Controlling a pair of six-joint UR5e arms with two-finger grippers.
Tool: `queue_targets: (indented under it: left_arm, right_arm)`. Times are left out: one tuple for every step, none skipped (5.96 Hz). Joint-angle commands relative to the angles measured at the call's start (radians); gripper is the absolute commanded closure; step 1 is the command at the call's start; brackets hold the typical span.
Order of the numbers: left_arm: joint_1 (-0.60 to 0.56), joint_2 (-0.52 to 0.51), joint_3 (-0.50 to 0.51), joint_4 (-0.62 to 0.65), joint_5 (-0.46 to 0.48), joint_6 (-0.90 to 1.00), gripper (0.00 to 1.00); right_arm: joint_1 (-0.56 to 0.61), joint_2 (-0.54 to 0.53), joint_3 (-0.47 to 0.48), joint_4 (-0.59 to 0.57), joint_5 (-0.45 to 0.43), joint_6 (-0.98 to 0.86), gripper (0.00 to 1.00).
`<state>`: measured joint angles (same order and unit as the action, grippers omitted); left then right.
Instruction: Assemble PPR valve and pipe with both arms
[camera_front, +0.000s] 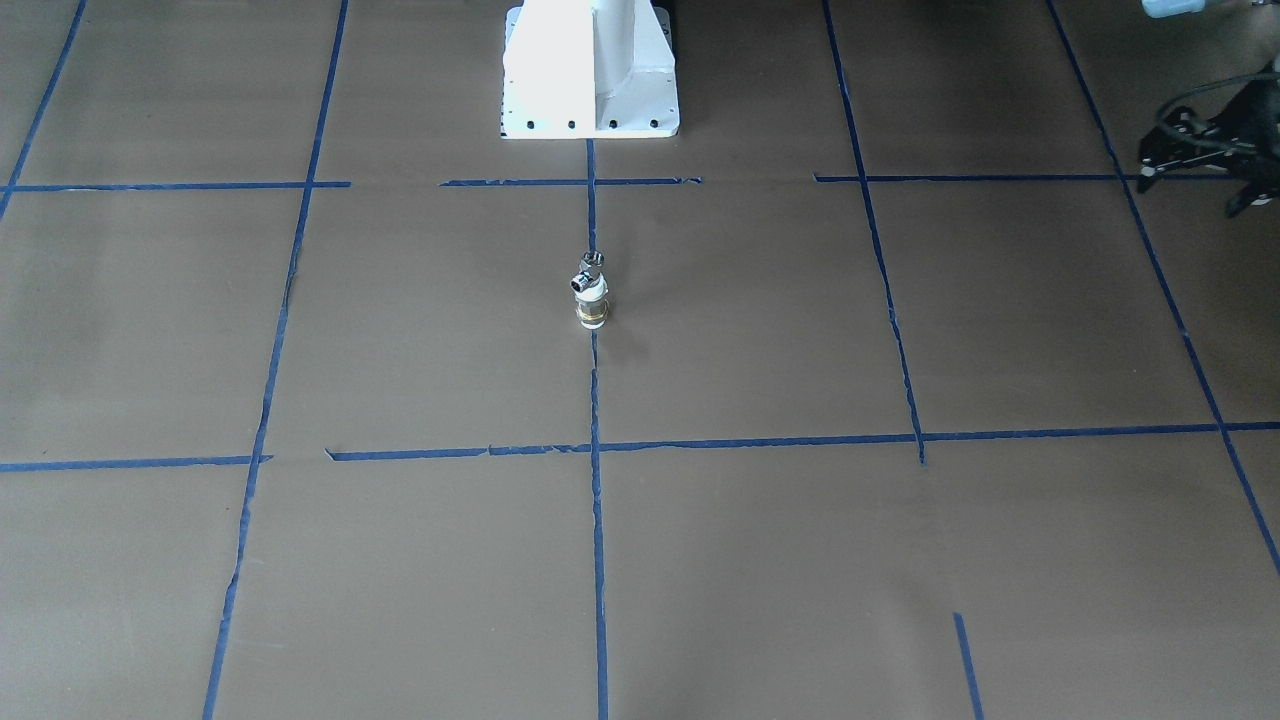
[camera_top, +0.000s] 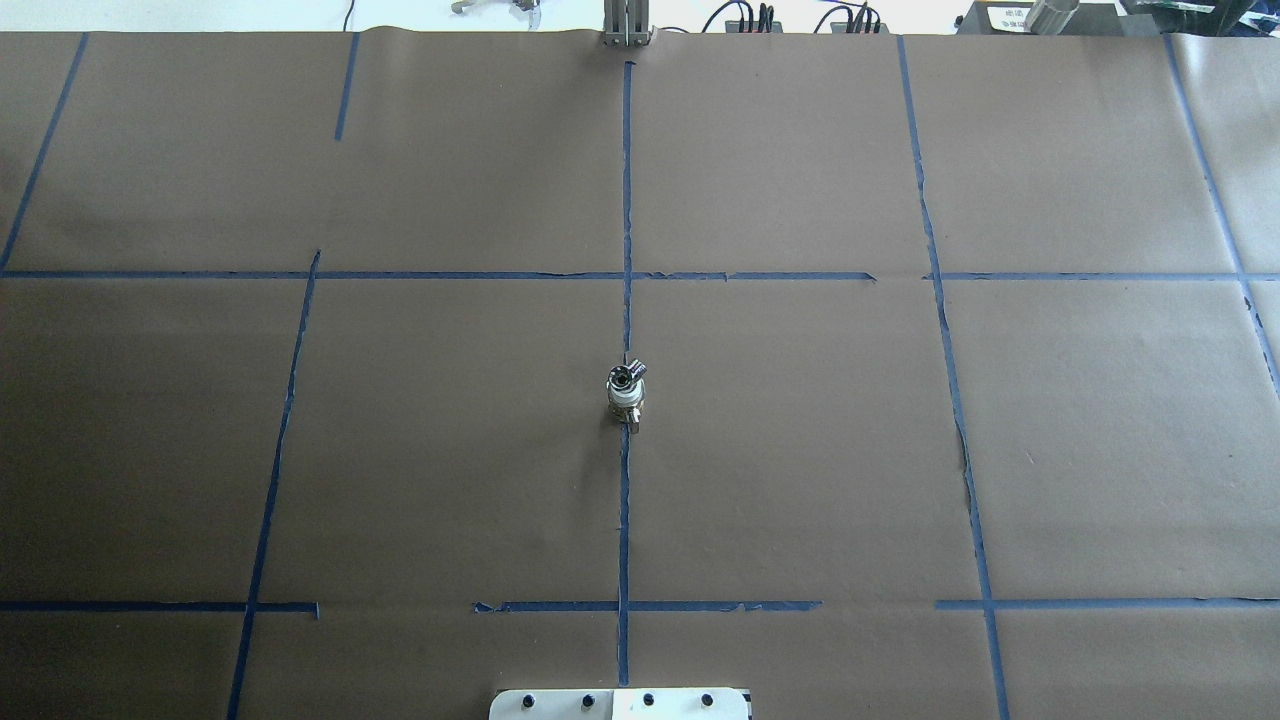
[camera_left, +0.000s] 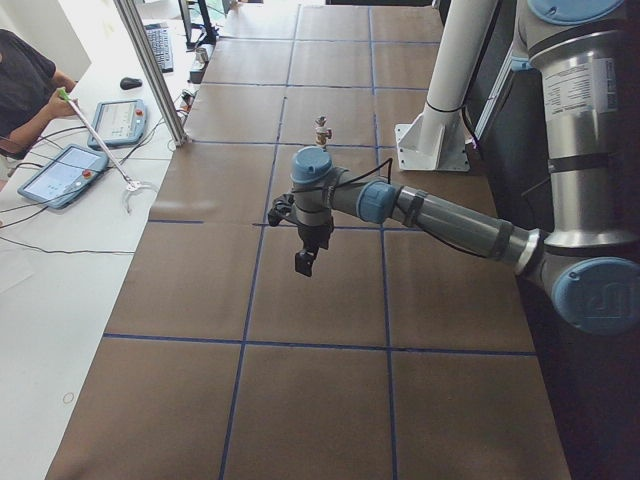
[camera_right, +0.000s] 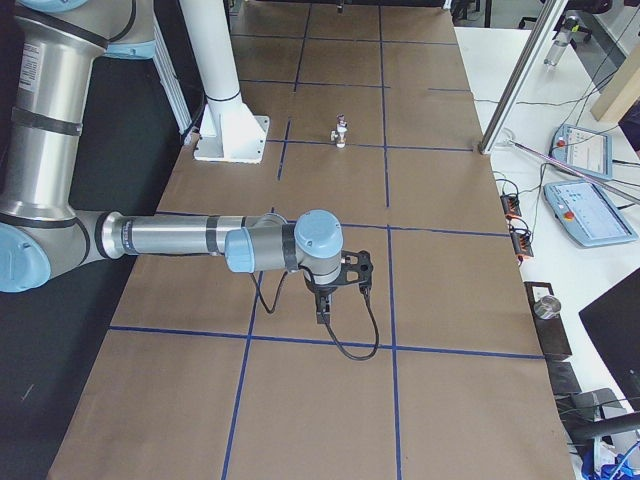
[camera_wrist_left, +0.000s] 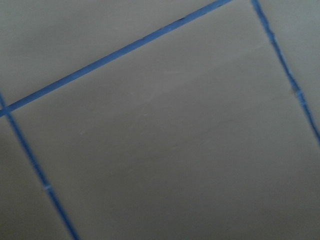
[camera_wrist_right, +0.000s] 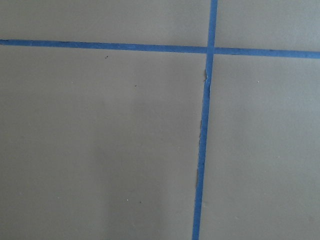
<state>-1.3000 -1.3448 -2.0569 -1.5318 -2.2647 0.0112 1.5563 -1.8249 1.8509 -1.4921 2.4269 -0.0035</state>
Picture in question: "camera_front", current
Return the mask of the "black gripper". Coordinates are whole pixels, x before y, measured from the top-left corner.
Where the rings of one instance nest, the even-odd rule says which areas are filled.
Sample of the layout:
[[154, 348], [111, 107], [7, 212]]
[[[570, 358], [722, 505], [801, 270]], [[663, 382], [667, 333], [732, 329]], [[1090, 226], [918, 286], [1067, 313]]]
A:
[[1247, 183], [1228, 200], [1226, 218], [1236, 218], [1249, 208], [1279, 197], [1277, 108], [1276, 85], [1247, 85], [1225, 106], [1225, 136], [1252, 147], [1252, 154], [1240, 155], [1229, 170]]

